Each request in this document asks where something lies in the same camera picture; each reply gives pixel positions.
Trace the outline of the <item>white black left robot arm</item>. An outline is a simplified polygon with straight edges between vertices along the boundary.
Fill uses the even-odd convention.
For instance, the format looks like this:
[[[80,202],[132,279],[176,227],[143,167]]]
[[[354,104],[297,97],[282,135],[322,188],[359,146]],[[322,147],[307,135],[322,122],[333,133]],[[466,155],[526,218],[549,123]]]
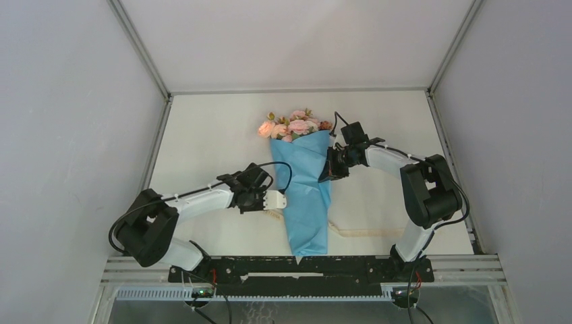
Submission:
[[[283,209],[285,189],[273,190],[273,177],[263,165],[251,163],[243,171],[226,173],[203,188],[182,194],[159,194],[148,188],[111,226],[110,245],[141,267],[157,263],[179,267],[194,281],[211,271],[207,253],[191,241],[175,237],[182,223],[212,211],[237,208],[241,214]]]

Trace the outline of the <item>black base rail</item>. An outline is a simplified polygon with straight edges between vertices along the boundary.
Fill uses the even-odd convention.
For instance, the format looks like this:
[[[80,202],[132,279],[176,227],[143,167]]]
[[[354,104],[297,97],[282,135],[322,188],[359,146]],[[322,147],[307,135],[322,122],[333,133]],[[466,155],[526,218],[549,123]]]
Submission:
[[[384,284],[415,288],[434,282],[430,260],[398,265],[388,256],[212,256],[170,283],[214,283],[228,297],[334,298],[381,296]]]

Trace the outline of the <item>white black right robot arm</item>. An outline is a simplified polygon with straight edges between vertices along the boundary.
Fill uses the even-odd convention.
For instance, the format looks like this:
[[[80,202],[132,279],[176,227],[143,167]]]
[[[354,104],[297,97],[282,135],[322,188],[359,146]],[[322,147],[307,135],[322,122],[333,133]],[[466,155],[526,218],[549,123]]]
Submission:
[[[416,273],[420,260],[435,232],[456,220],[454,214],[468,210],[469,203],[455,181],[447,160],[439,154],[421,157],[391,147],[381,138],[369,138],[360,123],[342,127],[344,144],[331,136],[326,162],[319,182],[349,176],[356,165],[371,167],[394,176],[401,182],[403,201],[409,221],[390,251],[391,275],[406,281]]]

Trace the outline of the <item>cream ribbon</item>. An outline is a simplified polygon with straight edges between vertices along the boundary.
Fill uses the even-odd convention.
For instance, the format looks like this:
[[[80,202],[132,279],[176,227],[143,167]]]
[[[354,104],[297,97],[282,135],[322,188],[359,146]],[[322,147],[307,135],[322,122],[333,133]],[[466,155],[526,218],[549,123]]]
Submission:
[[[263,210],[261,213],[282,221],[289,232],[293,230],[295,235],[300,238],[302,236],[316,238],[323,234],[323,230],[332,231],[334,235],[340,238],[400,238],[405,232],[404,227],[347,229],[337,226],[332,221],[327,221],[326,225],[323,223],[314,225],[312,222],[308,225],[305,221],[292,220],[282,210],[278,209]]]

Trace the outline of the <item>blue wrapping paper sheet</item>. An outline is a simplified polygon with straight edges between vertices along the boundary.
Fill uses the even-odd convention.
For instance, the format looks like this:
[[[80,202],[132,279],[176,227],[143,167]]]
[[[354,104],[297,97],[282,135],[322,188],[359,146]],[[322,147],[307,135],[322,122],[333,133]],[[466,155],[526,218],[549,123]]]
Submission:
[[[283,218],[291,253],[297,257],[328,252],[328,209],[331,183],[319,182],[330,144],[327,131],[317,131],[291,142],[272,139],[270,151],[275,180],[286,189]]]

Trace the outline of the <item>pink fake rose stem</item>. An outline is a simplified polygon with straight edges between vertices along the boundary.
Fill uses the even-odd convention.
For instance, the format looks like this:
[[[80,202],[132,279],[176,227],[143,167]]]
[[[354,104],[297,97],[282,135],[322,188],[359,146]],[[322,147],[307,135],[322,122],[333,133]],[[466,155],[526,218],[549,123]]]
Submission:
[[[270,133],[270,137],[276,140],[291,142],[292,137],[289,128],[285,124],[276,124]]]
[[[320,122],[314,117],[312,110],[296,110],[289,118],[287,129],[292,140],[295,140],[319,131]]]
[[[258,128],[257,134],[261,138],[270,138],[276,126],[276,117],[273,112],[268,113],[266,120]]]

